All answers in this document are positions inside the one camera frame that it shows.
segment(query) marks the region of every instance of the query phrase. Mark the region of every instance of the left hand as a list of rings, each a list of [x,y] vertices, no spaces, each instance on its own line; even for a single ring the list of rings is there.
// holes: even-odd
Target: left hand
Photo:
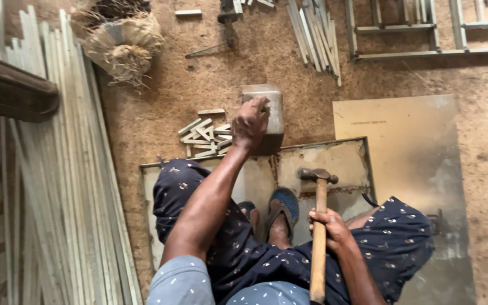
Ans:
[[[317,213],[315,208],[309,213],[310,232],[313,232],[313,223],[317,221],[325,225],[327,229],[327,247],[336,253],[342,246],[353,239],[353,235],[345,224],[344,219],[340,214],[331,209],[327,209],[326,213]]]
[[[268,102],[268,98],[256,96],[253,100],[242,104],[231,128],[235,147],[245,149],[247,152],[257,148],[267,131],[269,112],[261,112],[261,109]]]

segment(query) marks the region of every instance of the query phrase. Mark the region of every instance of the dirt floor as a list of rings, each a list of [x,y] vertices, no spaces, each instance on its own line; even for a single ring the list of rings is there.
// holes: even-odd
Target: dirt floor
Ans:
[[[7,0],[8,27],[16,35],[17,11],[28,0]],[[366,0],[355,0],[356,24],[371,25]],[[57,25],[57,9],[69,10],[72,0],[30,0],[40,19]],[[394,22],[396,1],[383,0],[384,18]],[[437,22],[441,47],[454,43],[448,1],[437,1]],[[335,138],[332,101],[454,94],[458,104],[457,127],[464,176],[464,190],[471,238],[470,254],[478,304],[488,304],[488,55],[442,59],[386,61],[354,64],[349,61],[343,1],[328,1],[337,22],[343,86],[305,69],[295,43],[291,24],[280,0],[275,10],[254,5],[246,8],[234,26],[239,46],[236,52],[217,52],[194,59],[184,54],[221,41],[217,23],[218,1],[152,1],[166,39],[165,51],[144,82],[150,90],[104,86],[102,89],[107,124],[116,159],[126,220],[143,294],[151,280],[148,236],[143,204],[140,202],[138,165],[184,157],[185,148],[176,132],[193,121],[197,110],[225,108],[229,115],[238,109],[242,85],[271,83],[284,94],[284,145],[313,143]],[[475,20],[472,0],[463,0],[467,21]],[[203,18],[178,21],[178,9],[200,8]],[[470,47],[487,46],[488,32],[468,34]],[[427,48],[426,37],[395,35],[359,40],[365,53],[416,51]],[[101,75],[104,84],[110,81]]]

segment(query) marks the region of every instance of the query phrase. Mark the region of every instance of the man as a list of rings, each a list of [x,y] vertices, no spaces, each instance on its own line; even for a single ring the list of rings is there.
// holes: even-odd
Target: man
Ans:
[[[148,298],[154,304],[309,304],[312,243],[291,247],[298,200],[278,189],[269,207],[269,236],[253,236],[257,210],[230,198],[236,177],[265,134],[268,102],[256,97],[233,121],[233,145],[210,173],[193,161],[166,163],[153,189],[159,240],[165,244]],[[347,222],[335,211],[310,211],[326,225],[329,305],[396,302],[434,250],[430,222],[391,197]]]

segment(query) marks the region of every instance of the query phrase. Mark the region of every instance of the hammer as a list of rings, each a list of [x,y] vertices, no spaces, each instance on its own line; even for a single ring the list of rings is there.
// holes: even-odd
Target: hammer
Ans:
[[[297,171],[301,180],[317,184],[315,192],[315,211],[327,212],[327,183],[337,184],[338,177],[322,168],[300,168]],[[312,241],[312,268],[310,276],[310,304],[324,304],[325,301],[325,249],[327,244],[325,225],[314,221]]]

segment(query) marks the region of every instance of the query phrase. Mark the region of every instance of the flip-flop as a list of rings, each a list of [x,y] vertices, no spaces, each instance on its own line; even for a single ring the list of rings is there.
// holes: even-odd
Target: flip-flop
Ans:
[[[275,211],[271,211],[271,202],[274,199],[278,199],[280,201],[280,206]],[[291,237],[293,237],[293,229],[295,228],[295,224],[299,220],[299,199],[295,193],[285,187],[278,188],[276,191],[274,191],[274,193],[272,193],[271,198],[268,200],[268,210],[267,241],[268,232],[270,231],[276,217],[278,217],[280,213],[285,214],[288,227],[287,237],[291,239]]]
[[[243,201],[239,204],[237,204],[236,206],[239,207],[239,210],[242,211],[243,208],[246,209],[246,218],[248,219],[248,221],[250,221],[250,217],[251,217],[251,212],[253,209],[255,209],[255,204],[253,204],[253,202],[251,201]]]

